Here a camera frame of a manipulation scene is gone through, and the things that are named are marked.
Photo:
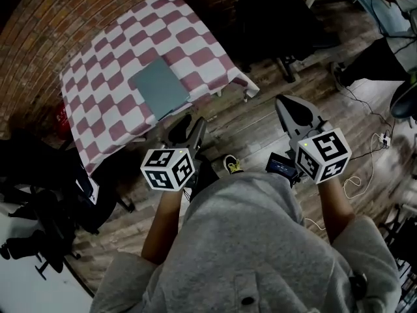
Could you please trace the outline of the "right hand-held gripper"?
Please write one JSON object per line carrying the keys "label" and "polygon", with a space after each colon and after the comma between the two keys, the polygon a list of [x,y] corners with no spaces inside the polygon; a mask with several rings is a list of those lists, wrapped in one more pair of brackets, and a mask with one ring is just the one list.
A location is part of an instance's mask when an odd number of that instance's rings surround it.
{"label": "right hand-held gripper", "polygon": [[343,173],[352,151],[340,128],[320,119],[318,109],[300,97],[277,95],[275,107],[290,138],[286,154],[298,171],[317,185]]}

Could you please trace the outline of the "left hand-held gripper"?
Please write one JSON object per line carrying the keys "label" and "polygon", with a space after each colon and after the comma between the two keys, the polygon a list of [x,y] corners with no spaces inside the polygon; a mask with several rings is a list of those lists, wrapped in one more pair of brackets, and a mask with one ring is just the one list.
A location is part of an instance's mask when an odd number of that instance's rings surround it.
{"label": "left hand-held gripper", "polygon": [[192,116],[186,114],[169,127],[167,141],[169,146],[149,149],[143,162],[141,172],[152,190],[178,192],[184,187],[193,188],[197,184],[201,161],[195,158],[203,143],[207,121],[200,117],[188,135],[187,128]]}

